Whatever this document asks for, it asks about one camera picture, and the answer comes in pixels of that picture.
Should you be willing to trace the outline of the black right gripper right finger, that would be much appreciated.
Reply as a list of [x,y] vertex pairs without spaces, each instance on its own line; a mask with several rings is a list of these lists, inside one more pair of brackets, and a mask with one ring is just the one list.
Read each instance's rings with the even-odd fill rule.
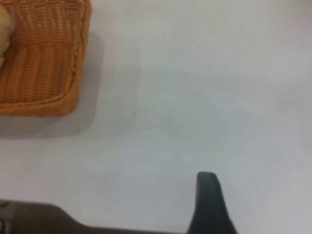
[[195,211],[189,234],[237,234],[216,174],[199,172],[196,178]]

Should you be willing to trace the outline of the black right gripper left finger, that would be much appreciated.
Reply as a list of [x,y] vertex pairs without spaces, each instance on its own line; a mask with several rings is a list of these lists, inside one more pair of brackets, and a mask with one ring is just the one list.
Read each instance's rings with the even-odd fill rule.
[[129,230],[84,225],[62,208],[44,203],[0,201],[2,234],[159,234],[160,231]]

